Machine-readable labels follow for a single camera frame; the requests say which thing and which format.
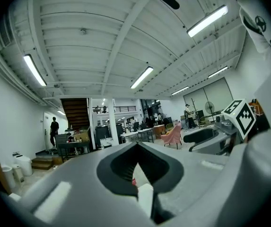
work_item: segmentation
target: door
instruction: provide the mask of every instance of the door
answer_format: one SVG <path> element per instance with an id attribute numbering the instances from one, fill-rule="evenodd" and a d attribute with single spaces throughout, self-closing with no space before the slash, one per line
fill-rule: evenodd
<path id="1" fill-rule="evenodd" d="M 52 117 L 48 113 L 44 113 L 44 139 L 46 150 L 53 148 L 52 143 L 50 142 L 50 125 L 52 122 Z"/>

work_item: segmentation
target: pink armchair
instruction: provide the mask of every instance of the pink armchair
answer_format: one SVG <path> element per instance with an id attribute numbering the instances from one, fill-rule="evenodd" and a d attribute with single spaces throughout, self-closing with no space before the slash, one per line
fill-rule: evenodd
<path id="1" fill-rule="evenodd" d="M 160 137 L 164 141 L 164 146 L 166 146 L 166 144 L 173 143 L 176 144 L 176 148 L 178 149 L 177 144 L 180 142 L 182 145 L 182 142 L 180 141 L 181 129 L 182 124 L 178 123 L 176 126 L 174 126 L 168 135 L 161 135 Z"/>

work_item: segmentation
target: white ceiling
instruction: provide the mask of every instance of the white ceiling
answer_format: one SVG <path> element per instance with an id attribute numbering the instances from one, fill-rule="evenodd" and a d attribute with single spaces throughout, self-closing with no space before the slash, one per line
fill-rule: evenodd
<path id="1" fill-rule="evenodd" d="M 166 99 L 226 65 L 233 70 L 245 39 L 235 0 L 178 2 L 172 10 L 161 0 L 16 0 L 9 9 L 14 39 L 0 52 L 30 90 L 56 105 L 69 97 Z M 187 29 L 223 4 L 225 16 L 188 36 Z M 47 88 L 29 71 L 25 54 Z M 153 72 L 130 89 L 146 62 Z"/>

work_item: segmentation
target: staircase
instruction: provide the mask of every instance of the staircase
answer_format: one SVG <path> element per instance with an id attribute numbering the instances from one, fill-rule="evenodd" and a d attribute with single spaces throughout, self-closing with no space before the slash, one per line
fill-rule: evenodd
<path id="1" fill-rule="evenodd" d="M 69 127 L 72 125 L 72 128 L 78 131 L 81 127 L 90 126 L 86 98 L 62 99 L 61 104 Z"/>
<path id="2" fill-rule="evenodd" d="M 49 170 L 52 166 L 53 161 L 51 158 L 35 158 L 31 163 L 33 169 Z"/>

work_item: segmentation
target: fluorescent light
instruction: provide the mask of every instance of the fluorescent light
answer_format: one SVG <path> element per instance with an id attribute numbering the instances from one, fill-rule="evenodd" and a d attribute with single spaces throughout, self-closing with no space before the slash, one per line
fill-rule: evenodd
<path id="1" fill-rule="evenodd" d="M 60 114 L 62 114 L 62 115 L 65 115 L 61 110 L 58 110 L 58 112 L 59 112 Z"/>
<path id="2" fill-rule="evenodd" d="M 214 21 L 219 19 L 220 17 L 224 16 L 228 13 L 228 7 L 226 5 L 223 5 L 216 9 L 214 12 L 203 18 L 201 21 L 196 23 L 192 28 L 190 28 L 187 33 L 192 38 L 194 35 L 199 33 L 201 30 L 203 30 L 208 25 L 212 24 Z"/>
<path id="3" fill-rule="evenodd" d="M 217 72 L 215 72 L 215 73 L 213 73 L 213 74 L 209 75 L 209 77 L 208 77 L 208 78 L 214 77 L 215 75 L 217 75 L 217 74 L 221 73 L 222 71 L 224 71 L 224 70 L 226 70 L 226 69 L 228 69 L 228 66 L 225 66 L 224 68 L 222 68 L 222 69 L 218 70 Z"/>
<path id="4" fill-rule="evenodd" d="M 151 73 L 151 71 L 153 71 L 153 68 L 148 66 L 147 69 L 145 69 L 145 71 L 140 75 L 140 77 L 133 83 L 131 89 L 136 88 L 139 85 L 139 83 L 141 83 L 142 80 L 145 79 L 145 77 Z"/>
<path id="5" fill-rule="evenodd" d="M 178 94 L 178 93 L 180 93 L 180 92 L 182 92 L 182 91 L 184 91 L 184 90 L 186 90 L 186 89 L 188 89 L 189 87 L 188 86 L 186 86 L 186 87 L 184 87 L 184 88 L 182 88 L 182 89 L 180 89 L 180 90 L 178 90 L 177 92 L 174 92 L 173 94 L 171 94 L 172 96 L 174 96 L 175 94 Z"/>
<path id="6" fill-rule="evenodd" d="M 37 79 L 37 81 L 41 84 L 42 87 L 46 86 L 45 81 L 43 80 L 43 78 L 41 77 L 41 75 L 39 74 L 35 64 L 32 61 L 32 57 L 30 54 L 25 55 L 24 56 L 24 61 L 26 62 L 27 66 L 29 67 L 29 69 L 31 70 L 32 74 L 34 75 L 34 77 Z"/>

